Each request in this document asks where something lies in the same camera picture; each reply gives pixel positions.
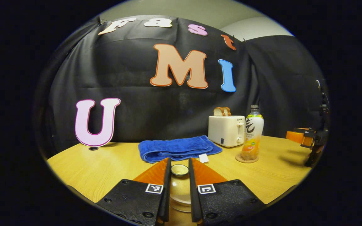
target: folded towel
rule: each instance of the folded towel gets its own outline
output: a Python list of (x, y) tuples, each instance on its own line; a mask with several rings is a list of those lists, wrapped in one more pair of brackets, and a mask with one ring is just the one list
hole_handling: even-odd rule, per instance
[(205, 135), (175, 140), (145, 140), (139, 143), (138, 147), (142, 160), (149, 163), (160, 162), (168, 157), (180, 161), (198, 158), (203, 153), (211, 155), (222, 151)]

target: wooden table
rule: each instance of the wooden table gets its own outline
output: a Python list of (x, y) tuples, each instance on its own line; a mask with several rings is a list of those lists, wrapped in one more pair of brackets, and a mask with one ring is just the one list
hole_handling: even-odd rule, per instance
[[(310, 172), (304, 166), (310, 150), (293, 141), (262, 136), (259, 160), (240, 163), (235, 156), (242, 146), (225, 148), (221, 153), (208, 156), (207, 166), (227, 180), (240, 179), (263, 203), (270, 203), (291, 186), (297, 185)], [(121, 179), (134, 179), (153, 164), (144, 162), (138, 143), (108, 143), (91, 151), (81, 143), (47, 160), (52, 170), (67, 185), (82, 195), (98, 202)], [(172, 161), (188, 166), (188, 160)], [(191, 214), (170, 207), (167, 225), (196, 225)]]

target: cork coaster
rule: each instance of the cork coaster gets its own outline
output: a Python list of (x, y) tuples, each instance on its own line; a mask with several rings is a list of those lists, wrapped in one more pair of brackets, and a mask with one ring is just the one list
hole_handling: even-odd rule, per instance
[(238, 155), (235, 156), (235, 159), (237, 159), (237, 161), (242, 163), (254, 163), (259, 159), (259, 156), (257, 156), (257, 158), (253, 160), (245, 160), (243, 159), (243, 157), (241, 157), (241, 154), (239, 153)]

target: small cup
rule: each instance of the small cup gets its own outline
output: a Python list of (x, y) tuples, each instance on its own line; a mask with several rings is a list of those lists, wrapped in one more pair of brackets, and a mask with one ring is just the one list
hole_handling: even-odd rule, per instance
[(181, 177), (187, 175), (189, 173), (189, 169), (187, 166), (175, 164), (171, 167), (171, 173), (177, 177)]

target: bread slice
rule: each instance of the bread slice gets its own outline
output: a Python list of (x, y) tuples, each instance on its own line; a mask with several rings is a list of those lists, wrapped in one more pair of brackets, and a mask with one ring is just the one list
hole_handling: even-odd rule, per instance
[(222, 107), (217, 107), (217, 108), (213, 109), (213, 115), (214, 116), (226, 116), (226, 114), (224, 113), (224, 109)]
[(231, 112), (230, 112), (230, 108), (228, 107), (223, 107), (223, 112), (226, 116), (231, 116)]

